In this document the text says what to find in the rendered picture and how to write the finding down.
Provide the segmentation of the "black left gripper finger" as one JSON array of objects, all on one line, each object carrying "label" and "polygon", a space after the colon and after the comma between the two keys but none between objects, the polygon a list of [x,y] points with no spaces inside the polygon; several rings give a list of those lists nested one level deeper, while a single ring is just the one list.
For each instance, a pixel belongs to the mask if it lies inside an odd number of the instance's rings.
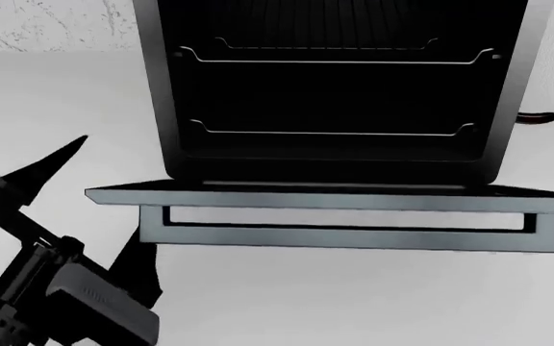
[{"label": "black left gripper finger", "polygon": [[157,244],[140,241],[135,230],[109,269],[115,284],[148,309],[163,291],[157,273]]},{"label": "black left gripper finger", "polygon": [[30,206],[45,184],[76,155],[87,139],[87,135],[77,137],[40,161],[1,176],[0,188],[17,207]]}]

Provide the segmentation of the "black toaster oven body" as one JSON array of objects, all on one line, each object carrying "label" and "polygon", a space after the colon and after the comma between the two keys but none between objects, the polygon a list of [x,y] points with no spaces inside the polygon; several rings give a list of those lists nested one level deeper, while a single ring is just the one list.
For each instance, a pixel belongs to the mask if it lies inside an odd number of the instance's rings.
[{"label": "black toaster oven body", "polygon": [[[554,0],[133,0],[171,178],[485,185],[497,178]],[[419,47],[422,51],[234,50]],[[203,60],[469,62],[364,65]],[[213,135],[214,131],[454,137]]]}]

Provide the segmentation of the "grey toaster oven door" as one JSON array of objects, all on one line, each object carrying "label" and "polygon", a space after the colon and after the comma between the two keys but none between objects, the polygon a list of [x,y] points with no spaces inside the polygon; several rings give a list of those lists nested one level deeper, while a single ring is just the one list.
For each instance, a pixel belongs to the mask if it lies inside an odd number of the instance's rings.
[{"label": "grey toaster oven door", "polygon": [[[87,189],[96,204],[139,208],[139,238],[156,244],[554,253],[554,192],[511,186],[397,188],[198,185],[173,181]],[[174,222],[170,207],[268,210],[512,212],[521,230]]]}]

